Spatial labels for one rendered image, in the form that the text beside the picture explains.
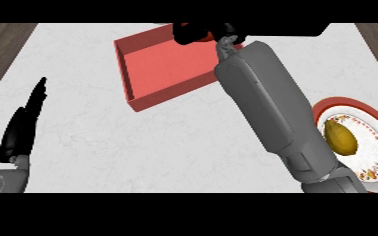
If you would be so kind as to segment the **red open box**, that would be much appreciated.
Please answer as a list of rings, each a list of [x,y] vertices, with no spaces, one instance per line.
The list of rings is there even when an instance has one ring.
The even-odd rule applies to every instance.
[[[172,25],[113,41],[126,103],[135,112],[216,81],[215,42],[180,45]]]

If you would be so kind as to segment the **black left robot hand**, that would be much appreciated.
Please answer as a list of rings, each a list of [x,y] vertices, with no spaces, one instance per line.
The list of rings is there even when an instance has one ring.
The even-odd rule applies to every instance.
[[[0,163],[8,163],[14,156],[30,154],[36,120],[47,97],[45,81],[47,78],[42,77],[30,91],[26,104],[16,109],[7,123],[0,142]]]

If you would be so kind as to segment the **yellow lemon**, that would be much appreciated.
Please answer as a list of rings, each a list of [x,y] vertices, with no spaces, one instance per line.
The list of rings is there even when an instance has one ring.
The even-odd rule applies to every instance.
[[[324,121],[323,136],[333,152],[341,156],[354,155],[357,152],[357,139],[343,125],[333,120]]]

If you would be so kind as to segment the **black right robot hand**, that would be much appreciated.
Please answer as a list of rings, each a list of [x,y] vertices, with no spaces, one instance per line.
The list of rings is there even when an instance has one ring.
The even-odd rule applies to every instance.
[[[174,41],[180,45],[193,42],[218,42],[222,37],[234,36],[234,44],[245,41],[246,33],[230,23],[174,23],[172,24]]]

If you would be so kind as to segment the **red-rimmed patterned white plate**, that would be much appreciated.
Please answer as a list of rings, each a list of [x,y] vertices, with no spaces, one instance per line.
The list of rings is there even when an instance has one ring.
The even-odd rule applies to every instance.
[[[357,140],[354,155],[336,155],[364,187],[378,192],[378,109],[346,97],[329,97],[312,106],[314,125],[324,134],[324,122],[341,124]]]

